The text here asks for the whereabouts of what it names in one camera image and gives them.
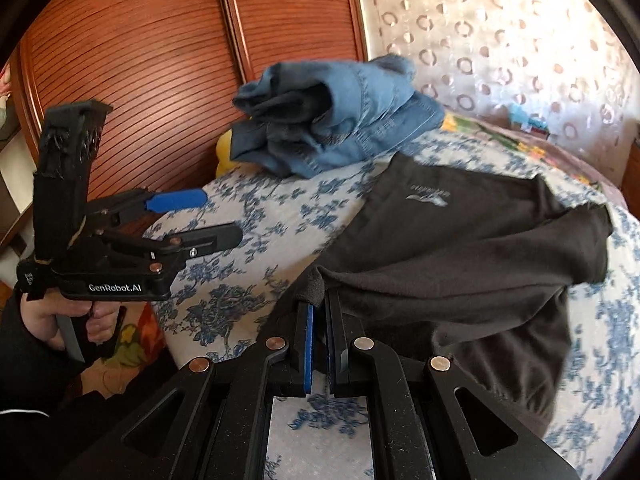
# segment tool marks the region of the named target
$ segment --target person's hand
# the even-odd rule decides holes
[[[91,311],[86,322],[89,341],[104,343],[111,339],[118,322],[120,303],[117,301],[74,301],[64,298],[58,290],[48,290],[41,300],[27,301],[22,295],[20,314],[27,330],[55,350],[64,350],[65,343],[58,329],[56,315],[79,317]]]

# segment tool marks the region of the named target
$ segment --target blue and white floral bedsheet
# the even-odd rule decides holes
[[[566,205],[605,202],[564,173],[497,144],[430,132],[402,151],[423,164],[530,178],[542,174]],[[207,355],[239,355],[274,302],[359,211],[388,157],[319,175],[277,179],[237,170],[205,187],[206,206],[164,216],[149,235],[238,221],[240,247],[197,258],[178,275],[173,299],[156,315],[178,365]],[[584,480],[612,460],[640,413],[640,224],[610,206],[609,271],[603,285],[570,289],[574,338],[546,442]],[[332,399],[316,376],[306,399],[274,403],[265,478],[372,478],[367,411],[362,399]]]

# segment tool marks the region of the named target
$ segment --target folded denim clothing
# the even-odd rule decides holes
[[[311,178],[394,150],[444,120],[442,106],[414,90],[414,75],[392,54],[273,65],[234,98],[251,118],[232,127],[231,160]]]

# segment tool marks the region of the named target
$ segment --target black sleeve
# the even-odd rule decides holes
[[[69,359],[35,338],[22,322],[17,288],[2,312],[0,324],[0,411],[53,412],[69,381],[85,364]]]
[[[2,313],[0,326],[0,412],[11,409],[49,413],[0,415],[0,479],[54,480],[64,467],[176,372],[165,349],[134,378],[122,395],[105,400],[91,392],[56,407],[67,383],[84,365],[34,338],[22,323],[20,292]]]

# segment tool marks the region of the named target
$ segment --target metal pivot pin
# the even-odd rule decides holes
[[[269,350],[280,350],[281,348],[284,348],[286,341],[284,341],[283,338],[276,336],[268,338],[264,344]]]
[[[189,362],[189,370],[199,374],[209,368],[209,360],[206,357],[196,357]]]
[[[368,337],[359,337],[353,342],[358,350],[371,350],[373,348],[373,339]]]
[[[451,368],[451,362],[446,357],[432,357],[431,361],[429,362],[431,364],[431,368],[439,372],[446,372],[447,370],[449,370],[449,368]]]

